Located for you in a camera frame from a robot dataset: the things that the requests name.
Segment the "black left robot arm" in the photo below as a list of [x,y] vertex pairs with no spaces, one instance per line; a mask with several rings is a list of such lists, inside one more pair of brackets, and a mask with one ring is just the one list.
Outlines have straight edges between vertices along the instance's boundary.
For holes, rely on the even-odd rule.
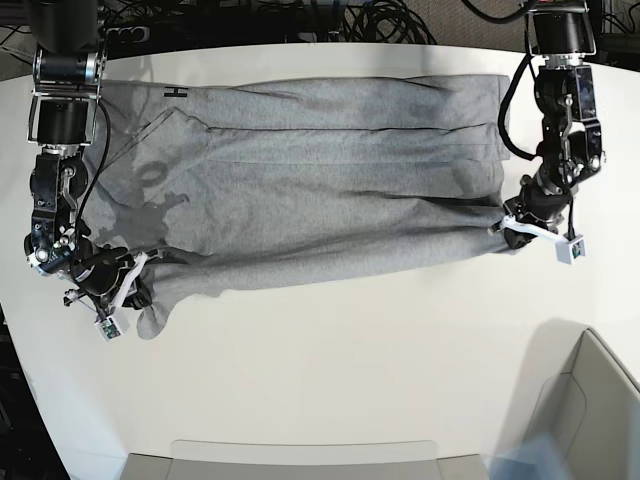
[[[597,118],[592,69],[584,59],[596,52],[588,6],[584,1],[527,1],[522,5],[527,52],[501,102],[498,131],[509,152],[525,160],[540,158],[534,176],[523,176],[517,196],[505,201],[503,220],[492,226],[513,250],[534,238],[550,236],[569,252],[584,249],[573,229],[564,236],[557,226],[564,210],[572,210],[580,183],[600,172],[605,155]],[[544,63],[534,76],[534,97],[542,112],[542,139],[535,152],[517,147],[509,137],[506,117],[524,72],[534,57]]]

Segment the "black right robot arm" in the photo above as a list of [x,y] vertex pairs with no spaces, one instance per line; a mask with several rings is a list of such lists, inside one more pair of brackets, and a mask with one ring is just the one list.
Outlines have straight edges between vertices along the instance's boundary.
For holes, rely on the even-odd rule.
[[24,241],[29,264],[42,275],[74,284],[65,304],[88,299],[101,320],[120,307],[151,304],[140,279],[145,254],[99,246],[83,220],[101,168],[88,171],[83,154],[95,137],[106,64],[103,4],[100,1],[28,1],[25,9],[36,40],[34,88],[28,139],[41,152],[29,187],[31,230]]

